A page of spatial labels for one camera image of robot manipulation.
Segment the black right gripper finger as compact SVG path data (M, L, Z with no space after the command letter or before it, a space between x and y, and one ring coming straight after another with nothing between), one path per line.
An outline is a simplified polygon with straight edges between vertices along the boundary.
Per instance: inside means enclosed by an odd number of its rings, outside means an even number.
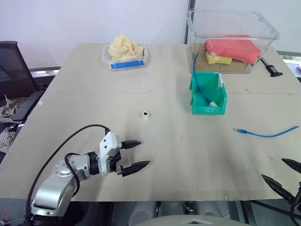
M290 168L295 170L298 173L301 173L301 163L297 162L295 160L287 159L287 158L282 158L282 161L287 164Z
M268 186L274 192L276 192L278 195L280 195L283 199L285 199L286 201L293 201L294 200L294 196L290 192L285 190L280 183L278 183L274 179L272 179L272 178L270 178L266 175L263 175L263 174L261 175L261 177L268 184Z

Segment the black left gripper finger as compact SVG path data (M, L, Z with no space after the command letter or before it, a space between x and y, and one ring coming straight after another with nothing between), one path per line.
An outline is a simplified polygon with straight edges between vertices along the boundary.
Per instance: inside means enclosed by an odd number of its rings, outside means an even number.
M121 166L121 175L122 177L126 177L131 174L137 173L138 171L146 167L149 163L150 161L140 161L140 162L133 163L129 167L124 168Z
M122 141L122 149L134 148L140 144L141 144L141 141L137 141L137 140Z

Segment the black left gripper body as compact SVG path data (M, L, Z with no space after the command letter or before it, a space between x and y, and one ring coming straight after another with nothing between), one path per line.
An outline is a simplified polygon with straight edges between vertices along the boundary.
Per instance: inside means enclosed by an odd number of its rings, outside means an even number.
M125 141L121 142L121 147L110 146L108 157L108 173L116 172L118 175L123 174L123 167L120 164L121 153L120 149L125 148Z

